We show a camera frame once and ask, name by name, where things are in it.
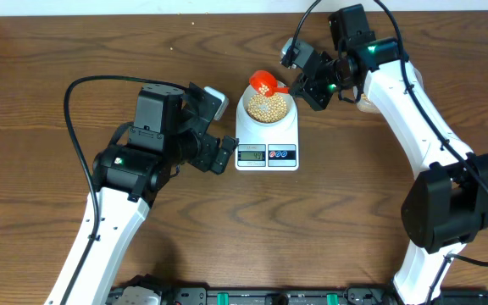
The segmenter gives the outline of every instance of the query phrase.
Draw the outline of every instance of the green clip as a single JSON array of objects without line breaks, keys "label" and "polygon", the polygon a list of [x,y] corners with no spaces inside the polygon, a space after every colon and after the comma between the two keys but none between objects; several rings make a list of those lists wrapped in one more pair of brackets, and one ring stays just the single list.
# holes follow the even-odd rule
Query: green clip
[{"label": "green clip", "polygon": [[218,305],[229,305],[228,293],[224,293],[224,292],[218,293]]},{"label": "green clip", "polygon": [[328,294],[327,295],[327,305],[338,305],[338,295],[337,294]]}]

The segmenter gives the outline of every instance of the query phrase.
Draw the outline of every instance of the wooden surface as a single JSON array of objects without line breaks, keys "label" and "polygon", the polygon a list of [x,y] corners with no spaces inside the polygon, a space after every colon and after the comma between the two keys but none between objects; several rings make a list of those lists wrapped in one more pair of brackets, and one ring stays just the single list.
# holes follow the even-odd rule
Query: wooden surface
[{"label": "wooden surface", "polygon": [[[331,50],[326,14],[301,38]],[[488,153],[488,13],[396,13],[405,46],[446,122]],[[236,101],[256,69],[290,83],[278,54],[300,15],[0,18],[0,303],[41,303],[84,212],[87,187],[63,116],[64,91],[85,75],[134,75],[219,88],[231,100],[216,136],[235,134]],[[393,34],[370,14],[377,37]],[[80,86],[73,122],[91,163],[133,118],[140,85]],[[130,244],[121,283],[137,274],[211,286],[386,283],[408,238],[400,207],[413,184],[380,115],[333,100],[299,107],[296,173],[222,176],[184,166]],[[463,252],[488,259],[488,230]],[[456,262],[444,286],[486,286],[488,269]]]}]

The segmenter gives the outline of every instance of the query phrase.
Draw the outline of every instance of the white wall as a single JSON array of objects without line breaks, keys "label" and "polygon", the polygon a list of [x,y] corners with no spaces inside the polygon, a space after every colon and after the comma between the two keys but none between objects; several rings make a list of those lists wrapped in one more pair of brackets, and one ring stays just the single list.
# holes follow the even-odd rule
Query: white wall
[{"label": "white wall", "polygon": [[[0,0],[0,16],[88,14],[227,14],[304,12],[313,0]],[[333,12],[372,0],[324,0],[314,11]],[[488,0],[384,0],[393,11],[488,10]]]}]

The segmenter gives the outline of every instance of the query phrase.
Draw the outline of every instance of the red spoon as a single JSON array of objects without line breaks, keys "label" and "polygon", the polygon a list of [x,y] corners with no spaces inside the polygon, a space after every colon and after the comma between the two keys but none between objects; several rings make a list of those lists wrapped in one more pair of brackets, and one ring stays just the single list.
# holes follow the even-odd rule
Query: red spoon
[{"label": "red spoon", "polygon": [[289,94],[289,87],[278,87],[278,81],[267,71],[259,70],[250,77],[250,85],[255,91],[263,93],[266,97],[272,97],[276,92]]}]

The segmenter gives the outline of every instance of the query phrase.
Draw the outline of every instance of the kitchen scale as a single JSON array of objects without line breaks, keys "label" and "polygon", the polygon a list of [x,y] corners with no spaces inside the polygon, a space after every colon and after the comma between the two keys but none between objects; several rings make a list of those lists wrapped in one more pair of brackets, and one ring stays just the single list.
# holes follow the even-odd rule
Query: kitchen scale
[{"label": "kitchen scale", "polygon": [[235,166],[238,170],[298,169],[298,119],[297,106],[289,94],[280,94],[287,105],[284,119],[274,123],[261,123],[246,111],[250,99],[258,92],[249,86],[236,107]]}]

